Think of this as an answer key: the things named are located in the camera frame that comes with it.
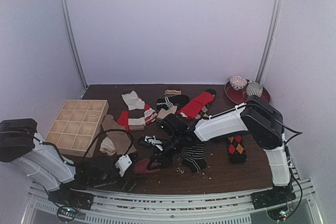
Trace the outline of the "purple magenta striped sock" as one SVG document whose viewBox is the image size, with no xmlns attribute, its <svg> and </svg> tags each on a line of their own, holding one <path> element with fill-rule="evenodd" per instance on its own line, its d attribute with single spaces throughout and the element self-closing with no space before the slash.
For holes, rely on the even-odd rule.
<svg viewBox="0 0 336 224">
<path fill-rule="evenodd" d="M 147 166 L 150 163 L 150 159 L 149 158 L 144 158 L 139 160 L 133 168 L 133 172 L 135 174 L 154 174 L 154 173 L 158 173 L 161 171 L 160 168 L 157 169 L 152 169 L 152 166 L 155 166 L 156 163 L 153 163 L 151 166 L 151 169 L 148 169 Z"/>
</svg>

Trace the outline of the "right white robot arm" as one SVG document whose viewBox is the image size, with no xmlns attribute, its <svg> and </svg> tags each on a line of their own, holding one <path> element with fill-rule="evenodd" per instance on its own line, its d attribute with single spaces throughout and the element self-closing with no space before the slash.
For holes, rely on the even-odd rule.
<svg viewBox="0 0 336 224">
<path fill-rule="evenodd" d="M 158 169 L 170 166 L 173 157 L 184 147 L 205 143 L 220 136 L 248 133 L 268 158 L 275 186 L 269 192 L 269 199 L 279 204 L 289 196 L 290 158 L 285 148 L 283 117 L 262 98 L 253 95 L 245 103 L 190 125 L 176 115 L 169 114 L 162 120 L 160 127 L 170 138 L 153 152 L 147 165 L 148 170 L 155 169 L 153 163 L 157 163 Z"/>
</svg>

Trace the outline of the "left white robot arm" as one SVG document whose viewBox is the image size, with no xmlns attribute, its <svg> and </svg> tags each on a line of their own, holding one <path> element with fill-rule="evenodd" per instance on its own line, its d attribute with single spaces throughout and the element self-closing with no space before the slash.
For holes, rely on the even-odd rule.
<svg viewBox="0 0 336 224">
<path fill-rule="evenodd" d="M 124 177 L 132 164 L 130 155 L 84 157 L 74 162 L 61 155 L 55 144 L 42 139 L 37 122 L 31 118 L 1 121 L 1 162 L 18 166 L 48 192 L 54 192 L 64 205 L 75 201 L 73 190 L 116 184 L 129 192 L 137 184 Z"/>
</svg>

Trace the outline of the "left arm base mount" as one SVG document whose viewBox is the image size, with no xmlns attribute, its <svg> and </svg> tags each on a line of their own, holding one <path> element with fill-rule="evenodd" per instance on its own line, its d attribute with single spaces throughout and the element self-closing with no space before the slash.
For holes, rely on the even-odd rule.
<svg viewBox="0 0 336 224">
<path fill-rule="evenodd" d="M 56 206 L 56 217 L 61 223 L 74 221 L 80 210 L 90 210 L 94 195 L 91 193 L 72 190 L 69 188 L 59 188 L 48 191 L 44 188 L 48 200 Z"/>
</svg>

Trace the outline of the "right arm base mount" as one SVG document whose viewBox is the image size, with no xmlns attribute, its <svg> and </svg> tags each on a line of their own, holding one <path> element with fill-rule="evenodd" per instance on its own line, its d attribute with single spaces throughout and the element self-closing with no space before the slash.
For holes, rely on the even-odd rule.
<svg viewBox="0 0 336 224">
<path fill-rule="evenodd" d="M 296 194 L 292 186 L 276 187 L 251 194 L 254 209 L 267 209 L 273 221 L 285 221 L 293 209 Z"/>
</svg>

